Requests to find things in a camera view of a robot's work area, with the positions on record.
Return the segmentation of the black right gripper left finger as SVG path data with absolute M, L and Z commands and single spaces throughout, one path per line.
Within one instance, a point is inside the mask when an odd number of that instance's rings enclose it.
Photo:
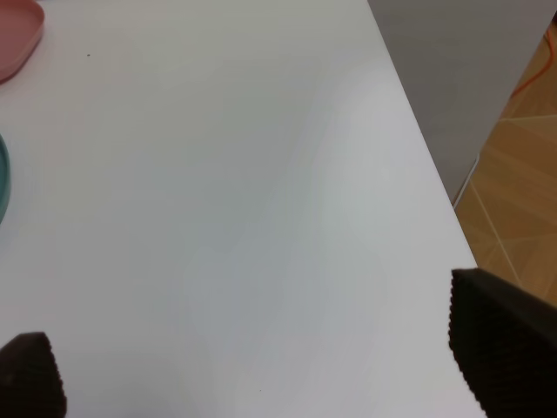
M 1 347 L 1 416 L 66 414 L 64 384 L 46 333 L 19 334 Z

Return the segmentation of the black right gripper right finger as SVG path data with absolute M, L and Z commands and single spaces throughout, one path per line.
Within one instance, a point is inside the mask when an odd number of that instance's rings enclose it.
M 555 307 L 483 269 L 454 269 L 448 338 L 486 416 L 556 415 Z

